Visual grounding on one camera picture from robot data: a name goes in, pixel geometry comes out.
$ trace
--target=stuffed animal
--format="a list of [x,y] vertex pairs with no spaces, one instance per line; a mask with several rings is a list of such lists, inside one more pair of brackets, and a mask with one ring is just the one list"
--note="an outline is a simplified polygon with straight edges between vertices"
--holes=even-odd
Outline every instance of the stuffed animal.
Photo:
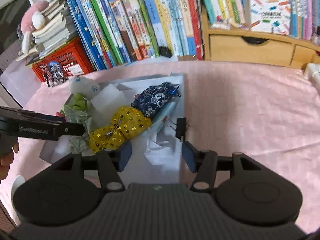
[[21,20],[21,31],[23,34],[22,52],[24,54],[28,53],[30,49],[32,32],[35,30],[40,30],[45,26],[46,20],[40,12],[46,9],[49,6],[49,2],[51,1],[52,0],[44,0],[35,2],[24,13]]

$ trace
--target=bed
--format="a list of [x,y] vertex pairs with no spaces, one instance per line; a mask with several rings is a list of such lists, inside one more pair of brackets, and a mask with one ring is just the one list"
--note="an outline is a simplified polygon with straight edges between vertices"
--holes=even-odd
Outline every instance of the bed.
[[[297,225],[306,233],[315,231],[320,226],[320,97],[302,71],[183,61],[118,67],[87,77],[102,82],[170,73],[185,73],[187,140],[219,155],[243,152],[293,182],[303,194]],[[25,109],[55,114],[69,95],[66,84],[42,84]],[[20,151],[0,185],[0,199],[16,223],[10,198],[15,177],[29,179],[49,166],[38,157],[43,141],[19,138],[19,143]],[[182,163],[180,181],[190,183],[193,176]],[[225,178],[218,174],[217,184]]]

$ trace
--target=wooden cabinet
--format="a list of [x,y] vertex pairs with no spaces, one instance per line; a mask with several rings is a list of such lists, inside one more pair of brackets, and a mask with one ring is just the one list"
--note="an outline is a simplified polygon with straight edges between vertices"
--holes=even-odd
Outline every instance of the wooden cabinet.
[[278,65],[304,69],[308,63],[320,64],[320,47],[310,41],[272,33],[233,28],[211,29],[203,7],[204,59]]

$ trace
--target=navy blue floral pouch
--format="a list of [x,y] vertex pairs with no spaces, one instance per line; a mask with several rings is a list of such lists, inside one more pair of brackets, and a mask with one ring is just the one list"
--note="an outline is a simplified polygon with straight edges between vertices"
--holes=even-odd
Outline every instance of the navy blue floral pouch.
[[136,95],[132,107],[143,112],[145,117],[153,117],[173,97],[180,97],[180,85],[163,82],[158,86],[150,86],[141,94]]

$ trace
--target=finger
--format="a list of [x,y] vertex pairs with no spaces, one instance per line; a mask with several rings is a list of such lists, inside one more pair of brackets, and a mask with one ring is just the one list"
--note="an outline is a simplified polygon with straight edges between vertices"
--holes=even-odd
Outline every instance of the finger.
[[15,153],[18,153],[18,151],[19,151],[19,142],[18,141],[13,146],[13,150],[14,150]]
[[0,180],[3,180],[8,176],[9,169],[10,169],[10,165],[0,166]]
[[11,163],[13,163],[14,154],[11,150],[7,155],[3,156],[0,160],[0,163],[2,166],[9,166]]

